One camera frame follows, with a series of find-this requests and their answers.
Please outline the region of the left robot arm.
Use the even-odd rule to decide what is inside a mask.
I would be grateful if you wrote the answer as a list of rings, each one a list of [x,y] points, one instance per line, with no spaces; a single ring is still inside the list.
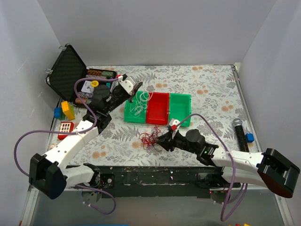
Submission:
[[[128,77],[120,81],[112,91],[105,85],[93,96],[87,113],[73,130],[57,146],[43,155],[35,154],[30,160],[29,182],[50,199],[61,195],[66,187],[78,184],[97,188],[100,184],[98,167],[84,163],[68,168],[70,160],[92,139],[96,138],[110,123],[110,112],[125,101],[132,101],[143,82]]]

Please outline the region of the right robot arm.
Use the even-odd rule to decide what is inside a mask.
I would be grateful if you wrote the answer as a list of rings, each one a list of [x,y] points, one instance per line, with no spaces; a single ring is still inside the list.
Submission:
[[[139,91],[132,101],[126,101],[126,122],[154,124],[151,134],[142,134],[144,148],[158,145],[166,151],[175,148],[195,154],[206,165],[221,168],[213,174],[218,187],[231,183],[252,184],[268,188],[284,198],[292,198],[300,169],[275,149],[251,153],[242,122],[233,121],[239,150],[229,151],[225,145],[210,144],[198,129],[190,129],[185,135],[180,127],[188,127],[191,117],[191,96],[174,93],[144,93]]]

